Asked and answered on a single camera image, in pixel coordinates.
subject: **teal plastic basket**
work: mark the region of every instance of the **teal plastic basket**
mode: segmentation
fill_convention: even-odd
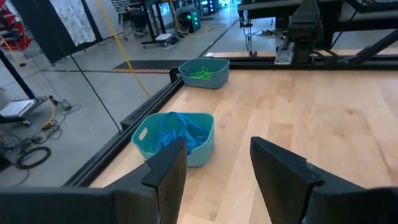
[[[210,79],[194,78],[190,75],[206,68],[213,75]],[[186,61],[179,66],[179,71],[184,84],[192,87],[218,89],[228,80],[229,60],[215,58],[196,58]]]
[[[160,145],[154,149],[154,143],[159,135],[159,126],[163,117],[167,113],[156,113],[148,116],[136,132],[132,135],[131,141],[135,144],[144,156],[145,160],[151,158],[155,152],[159,151]],[[192,149],[187,157],[187,165],[190,167],[198,167],[205,165],[210,159],[214,146],[214,117],[208,113],[180,113],[186,118],[201,127],[206,133],[209,133],[208,139],[201,146]],[[163,129],[175,129],[181,131],[183,128],[181,122],[176,116],[171,116],[165,122]]]

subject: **wooden table surface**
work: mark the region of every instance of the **wooden table surface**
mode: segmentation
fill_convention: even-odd
[[[271,223],[252,170],[251,136],[366,188],[398,184],[397,72],[232,70],[223,88],[183,86],[162,111],[215,117],[214,152],[207,165],[188,169],[179,223]],[[129,144],[91,187],[143,162]]]

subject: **black floor mat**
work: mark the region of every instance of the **black floor mat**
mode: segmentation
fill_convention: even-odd
[[[186,60],[131,60],[130,64],[137,73],[169,73],[170,68],[179,67]],[[113,72],[130,72],[126,62],[116,66]]]

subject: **person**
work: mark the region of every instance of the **person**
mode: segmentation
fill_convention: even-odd
[[[121,15],[123,21],[132,22],[132,31],[135,36],[142,37],[146,34],[146,20],[141,8],[129,7],[131,0],[112,0],[116,12]]]

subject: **concrete floor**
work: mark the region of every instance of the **concrete floor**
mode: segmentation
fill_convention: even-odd
[[[195,58],[237,19],[235,12],[236,10],[223,10],[217,15],[220,19],[202,24],[200,32],[206,31],[214,24],[224,23],[226,24],[224,27],[200,35],[193,35],[167,48],[152,46],[144,49],[141,42],[145,39],[135,39],[133,36],[130,36],[128,41],[122,40],[122,44],[130,60],[156,61]],[[272,28],[271,19],[259,19],[253,23],[253,32]],[[336,48],[361,48],[372,44],[388,32],[390,30],[347,32],[342,35]],[[279,40],[254,37],[253,50],[274,50],[277,43]],[[238,23],[230,28],[209,50],[209,52],[240,51],[246,51],[246,47],[243,32]],[[106,40],[101,45],[90,47],[86,52],[79,52],[75,54],[75,59],[81,69],[95,71],[109,71],[124,61],[115,40]],[[35,94],[50,94],[57,99],[66,99],[72,105],[81,105],[81,109],[66,118],[61,127],[63,134],[60,139],[49,139],[44,144],[51,148],[52,155],[46,162],[31,169],[30,176],[21,186],[61,186],[118,130],[80,72],[58,72],[60,70],[77,70],[73,60],[61,60],[52,66],[43,55],[39,55],[34,58],[34,61],[30,59],[27,61],[25,69],[21,67],[17,69]],[[11,100],[26,98],[22,89],[4,67],[0,68],[0,74],[0,87],[5,89],[0,94],[0,107]],[[122,119],[147,99],[138,82],[130,73],[85,72],[85,75],[118,125]],[[137,75],[151,95],[169,82],[167,75]],[[51,106],[49,103],[45,103],[29,115],[28,119],[32,121],[31,127],[26,128],[21,124],[2,124],[0,129],[11,131],[20,138],[26,138],[39,131],[50,115]],[[56,119],[60,120],[61,118],[62,116],[57,112]],[[28,162],[37,160],[40,156],[37,153]],[[18,170],[12,166],[0,172],[0,186],[16,185],[24,179],[25,175],[25,170]]]

